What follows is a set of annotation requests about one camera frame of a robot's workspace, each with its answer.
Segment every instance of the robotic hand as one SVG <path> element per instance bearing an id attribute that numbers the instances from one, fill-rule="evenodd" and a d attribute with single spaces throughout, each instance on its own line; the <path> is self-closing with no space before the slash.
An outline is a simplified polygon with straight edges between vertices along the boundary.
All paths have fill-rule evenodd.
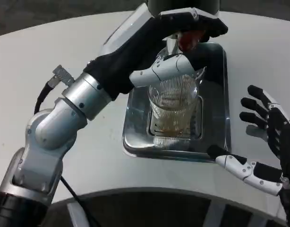
<path id="1" fill-rule="evenodd" d="M 274 196 L 280 196 L 290 225 L 290 120 L 286 113 L 266 91 L 253 85 L 248 93 L 260 100 L 263 106 L 251 98 L 242 98 L 243 107 L 255 111 L 241 112 L 242 121 L 253 123 L 247 127 L 247 134 L 264 139 L 271 151 L 278 157 L 281 170 L 259 162 L 248 162 L 225 151 L 218 146 L 211 146 L 208 155 L 216 163 L 245 183 Z"/>
<path id="2" fill-rule="evenodd" d="M 62 159 L 74 145 L 77 131 L 119 93 L 192 75 L 210 64 L 210 53 L 198 47 L 138 70 L 145 55 L 163 38 L 190 30 L 217 37 L 228 28 L 218 17 L 196 8 L 164 11 L 153 17 L 143 4 L 109 37 L 99 57 L 88 63 L 77 80 L 57 67 L 26 128 L 26 145 L 13 156 L 0 186 L 0 227 L 30 227 L 42 222 L 61 178 Z M 40 97 L 60 81 L 68 86 L 64 97 L 55 101 L 53 109 L 38 112 Z"/>

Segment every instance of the stainless steel tray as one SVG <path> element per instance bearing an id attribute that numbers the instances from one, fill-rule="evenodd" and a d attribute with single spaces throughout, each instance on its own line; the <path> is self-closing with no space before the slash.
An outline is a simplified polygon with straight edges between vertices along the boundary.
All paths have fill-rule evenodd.
<path id="1" fill-rule="evenodd" d="M 147 87 L 130 92 L 123 129 L 123 145 L 135 157 L 209 161 L 208 147 L 230 151 L 230 115 L 226 53 L 215 43 L 202 44 L 215 52 L 199 87 L 199 110 L 179 136 L 158 130 L 152 116 Z"/>

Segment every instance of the round table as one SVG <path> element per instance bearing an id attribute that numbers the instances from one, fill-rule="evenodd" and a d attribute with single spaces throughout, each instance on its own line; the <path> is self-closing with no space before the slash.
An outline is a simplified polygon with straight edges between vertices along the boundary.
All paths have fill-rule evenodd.
<path id="1" fill-rule="evenodd" d="M 52 70 L 61 64 L 75 78 L 130 12 L 62 20 L 0 36 L 0 183 L 9 162 L 25 145 L 26 123 Z M 290 116 L 290 22 L 221 12 L 226 35 L 211 39 L 227 53 L 232 152 L 280 167 L 261 139 L 245 133 L 240 99 L 250 84 L 262 87 Z M 52 108 L 59 85 L 42 105 Z M 65 155 L 63 176 L 77 194 L 109 190 L 178 190 L 284 219 L 279 198 L 244 184 L 213 163 L 136 158 L 126 155 L 122 130 L 128 96 L 120 95 L 78 132 Z M 71 194 L 58 185 L 54 202 Z"/>

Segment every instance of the gray floor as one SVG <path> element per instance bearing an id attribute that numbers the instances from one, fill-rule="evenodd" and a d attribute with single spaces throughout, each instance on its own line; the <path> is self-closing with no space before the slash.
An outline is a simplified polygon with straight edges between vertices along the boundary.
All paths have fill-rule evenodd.
<path id="1" fill-rule="evenodd" d="M 0 35 L 56 20 L 133 10 L 145 0 L 0 0 Z M 290 0 L 221 0 L 221 10 L 290 20 Z"/>

